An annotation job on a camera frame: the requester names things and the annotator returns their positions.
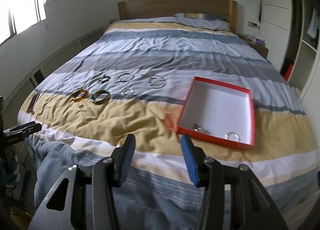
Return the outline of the thin silver bangle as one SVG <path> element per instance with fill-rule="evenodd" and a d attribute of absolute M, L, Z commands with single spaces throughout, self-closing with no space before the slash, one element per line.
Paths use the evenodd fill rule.
<path fill-rule="evenodd" d="M 118 82 L 129 82 L 129 81 L 133 80 L 134 77 L 135 77 L 134 74 L 123 73 L 118 77 Z"/>

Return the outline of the amber bangle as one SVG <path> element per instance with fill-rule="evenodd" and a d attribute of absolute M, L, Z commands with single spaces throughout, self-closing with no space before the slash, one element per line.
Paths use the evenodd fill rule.
<path fill-rule="evenodd" d="M 85 99 L 87 96 L 88 96 L 88 90 L 86 90 L 84 88 L 80 88 L 79 90 L 76 90 L 72 94 L 72 100 L 77 103 L 77 102 Z"/>

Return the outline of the wooden headboard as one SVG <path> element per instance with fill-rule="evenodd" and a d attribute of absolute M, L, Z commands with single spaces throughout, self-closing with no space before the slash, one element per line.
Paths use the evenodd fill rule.
<path fill-rule="evenodd" d="M 236 32 L 238 4 L 234 0 L 127 0 L 118 3 L 118 11 L 121 20 L 208 13 L 226 19 L 231 32 Z"/>

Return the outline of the smartphone with red case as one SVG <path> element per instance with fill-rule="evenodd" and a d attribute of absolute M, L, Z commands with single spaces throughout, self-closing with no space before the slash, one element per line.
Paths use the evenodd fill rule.
<path fill-rule="evenodd" d="M 33 95 L 31 102 L 27 108 L 27 113 L 32 114 L 32 115 L 35 114 L 34 108 L 35 108 L 35 105 L 36 105 L 39 97 L 40 97 L 40 93 L 36 93 Z"/>

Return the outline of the red shallow box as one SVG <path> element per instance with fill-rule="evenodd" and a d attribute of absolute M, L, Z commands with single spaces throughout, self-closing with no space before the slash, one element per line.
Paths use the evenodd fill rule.
<path fill-rule="evenodd" d="M 184 102 L 177 133 L 247 151 L 255 145 L 255 117 L 249 89 L 195 77 Z"/>

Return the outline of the hanging striped garment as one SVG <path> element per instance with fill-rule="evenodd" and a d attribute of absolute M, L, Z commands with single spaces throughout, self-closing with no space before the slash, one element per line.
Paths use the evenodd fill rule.
<path fill-rule="evenodd" d="M 318 15 L 316 8 L 313 8 L 310 24 L 309 24 L 309 27 L 307 30 L 307 34 L 312 39 L 315 39 L 317 36 L 318 29 L 319 29 L 319 15 Z"/>

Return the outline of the striped bed duvet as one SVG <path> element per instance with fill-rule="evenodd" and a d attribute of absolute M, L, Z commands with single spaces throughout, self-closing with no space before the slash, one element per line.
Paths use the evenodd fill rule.
<path fill-rule="evenodd" d="M 134 74 L 118 82 L 123 73 Z M 194 229 L 202 189 L 189 181 L 177 122 L 195 77 L 247 88 L 253 97 L 255 145 L 249 151 L 194 140 L 222 164 L 247 164 L 289 229 L 299 229 L 318 199 L 319 151 L 296 92 L 280 73 L 220 21 L 178 17 L 113 23 L 103 36 L 51 73 L 23 103 L 18 122 L 36 121 L 27 138 L 37 167 L 35 205 L 67 166 L 91 166 L 131 133 L 129 176 L 114 190 L 122 229 Z M 84 88 L 79 102 L 72 94 Z M 92 95 L 106 90 L 108 102 Z"/>

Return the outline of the striped pillow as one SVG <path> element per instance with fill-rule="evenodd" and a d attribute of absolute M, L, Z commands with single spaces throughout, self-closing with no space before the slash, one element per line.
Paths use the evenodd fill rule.
<path fill-rule="evenodd" d="M 215 14 L 208 14 L 208 13 L 176 13 L 174 14 L 175 17 L 181 18 L 194 18 L 194 19 L 205 19 L 208 21 L 219 20 L 228 22 L 225 17 L 221 17 Z"/>

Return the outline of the wall power outlet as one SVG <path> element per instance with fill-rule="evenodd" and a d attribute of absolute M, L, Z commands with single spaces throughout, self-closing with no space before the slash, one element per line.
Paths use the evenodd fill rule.
<path fill-rule="evenodd" d="M 250 26 L 250 27 L 252 27 L 252 28 L 257 28 L 257 27 L 258 27 L 257 23 L 250 22 L 250 21 L 248 21 L 248 24 L 247 24 L 247 25 Z"/>

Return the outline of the wooden nightstand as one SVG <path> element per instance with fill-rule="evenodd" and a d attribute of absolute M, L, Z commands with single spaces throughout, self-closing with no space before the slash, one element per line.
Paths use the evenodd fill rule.
<path fill-rule="evenodd" d="M 256 52 L 258 52 L 264 59 L 267 59 L 268 49 L 264 45 L 256 44 L 250 40 L 245 40 L 246 43 L 253 48 Z"/>

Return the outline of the white wardrobe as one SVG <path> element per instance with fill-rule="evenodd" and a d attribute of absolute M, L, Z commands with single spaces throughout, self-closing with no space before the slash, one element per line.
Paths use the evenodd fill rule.
<path fill-rule="evenodd" d="M 292 63 L 289 85 L 303 99 L 311 82 L 319 49 L 319 35 L 307 30 L 315 4 L 313 0 L 261 0 L 260 34 L 268 48 L 267 60 L 282 75 Z"/>

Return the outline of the red object in wardrobe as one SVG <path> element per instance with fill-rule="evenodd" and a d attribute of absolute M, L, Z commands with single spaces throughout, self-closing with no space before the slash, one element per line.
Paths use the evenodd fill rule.
<path fill-rule="evenodd" d="M 291 72 L 292 72 L 292 68 L 293 68 L 293 64 L 290 63 L 290 64 L 287 64 L 283 70 L 282 70 L 282 76 L 283 78 L 285 79 L 285 81 L 288 81 L 290 75 L 291 75 Z"/>

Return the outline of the dark horn bangle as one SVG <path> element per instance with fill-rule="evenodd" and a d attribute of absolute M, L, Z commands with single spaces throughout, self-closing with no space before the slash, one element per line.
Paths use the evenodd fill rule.
<path fill-rule="evenodd" d="M 95 92 L 91 97 L 91 102 L 95 105 L 102 105 L 108 102 L 111 98 L 111 94 L 106 90 L 99 90 Z"/>

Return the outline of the purple tissue box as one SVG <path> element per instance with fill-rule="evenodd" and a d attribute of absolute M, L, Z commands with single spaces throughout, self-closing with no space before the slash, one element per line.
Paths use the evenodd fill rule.
<path fill-rule="evenodd" d="M 262 45 L 262 46 L 265 45 L 265 40 L 264 40 L 263 38 L 260 38 L 260 37 L 256 37 L 256 38 L 254 39 L 254 42 L 255 42 L 256 44 L 259 44 L 259 45 Z"/>

